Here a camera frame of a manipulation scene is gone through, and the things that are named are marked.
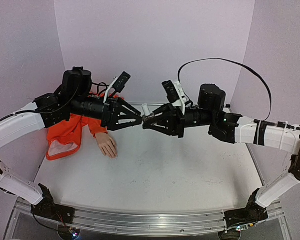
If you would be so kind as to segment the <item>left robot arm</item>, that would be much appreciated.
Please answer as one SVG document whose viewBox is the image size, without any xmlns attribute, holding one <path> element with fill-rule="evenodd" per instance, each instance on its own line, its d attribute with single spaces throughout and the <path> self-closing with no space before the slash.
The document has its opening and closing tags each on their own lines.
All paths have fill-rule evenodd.
<svg viewBox="0 0 300 240">
<path fill-rule="evenodd" d="M 73 67 L 63 75 L 62 84 L 54 93 L 35 98 L 21 110 L 0 119 L 0 149 L 32 132 L 48 129 L 71 114 L 101 121 L 101 126 L 117 131 L 142 124 L 141 112 L 120 97 L 106 93 L 91 96 L 92 73 Z M 37 206 L 46 218 L 54 218 L 57 206 L 47 187 L 27 181 L 0 160 L 0 189 Z"/>
</svg>

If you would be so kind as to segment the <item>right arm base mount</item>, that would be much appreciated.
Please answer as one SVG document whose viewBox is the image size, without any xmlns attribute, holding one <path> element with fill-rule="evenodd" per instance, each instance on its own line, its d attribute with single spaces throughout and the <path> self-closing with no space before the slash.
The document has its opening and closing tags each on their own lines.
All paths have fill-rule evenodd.
<svg viewBox="0 0 300 240">
<path fill-rule="evenodd" d="M 268 219 L 267 209 L 256 203 L 256 196 L 260 189 L 257 188 L 248 199 L 244 208 L 227 210 L 224 213 L 224 220 L 228 229 L 241 225 L 256 224 Z"/>
</svg>

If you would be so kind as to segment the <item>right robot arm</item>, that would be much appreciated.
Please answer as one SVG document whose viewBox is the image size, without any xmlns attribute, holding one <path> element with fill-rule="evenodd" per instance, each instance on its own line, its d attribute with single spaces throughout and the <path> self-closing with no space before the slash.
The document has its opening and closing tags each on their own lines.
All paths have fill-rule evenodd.
<svg viewBox="0 0 300 240">
<path fill-rule="evenodd" d="M 215 84 L 203 84 L 196 106 L 188 107 L 179 82 L 165 81 L 168 103 L 150 111 L 142 104 L 143 129 L 167 136 L 184 137 L 186 128 L 208 126 L 208 134 L 230 144 L 253 144 L 291 154 L 291 165 L 273 182 L 257 190 L 252 202 L 267 208 L 288 190 L 300 184 L 300 125 L 268 122 L 224 112 L 226 93 Z"/>
</svg>

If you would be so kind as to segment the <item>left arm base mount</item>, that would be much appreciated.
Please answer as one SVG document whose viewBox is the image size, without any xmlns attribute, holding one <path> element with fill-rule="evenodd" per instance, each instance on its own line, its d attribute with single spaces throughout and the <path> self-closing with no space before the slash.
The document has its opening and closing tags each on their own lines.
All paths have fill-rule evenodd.
<svg viewBox="0 0 300 240">
<path fill-rule="evenodd" d="M 31 213 L 38 217 L 59 221 L 63 225 L 71 224 L 75 209 L 67 205 L 56 204 L 50 190 L 41 183 L 38 186 L 43 199 L 38 204 L 31 206 Z"/>
</svg>

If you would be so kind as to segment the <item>nail polish bottle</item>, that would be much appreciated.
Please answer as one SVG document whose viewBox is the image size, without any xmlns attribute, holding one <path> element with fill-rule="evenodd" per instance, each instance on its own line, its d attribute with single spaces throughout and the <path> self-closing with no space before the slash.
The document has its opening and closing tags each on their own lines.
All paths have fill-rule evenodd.
<svg viewBox="0 0 300 240">
<path fill-rule="evenodd" d="M 143 119 L 144 122 L 148 122 L 148 121 L 154 119 L 155 117 L 156 117 L 155 114 L 152 112 L 149 115 L 143 115 L 142 119 Z"/>
</svg>

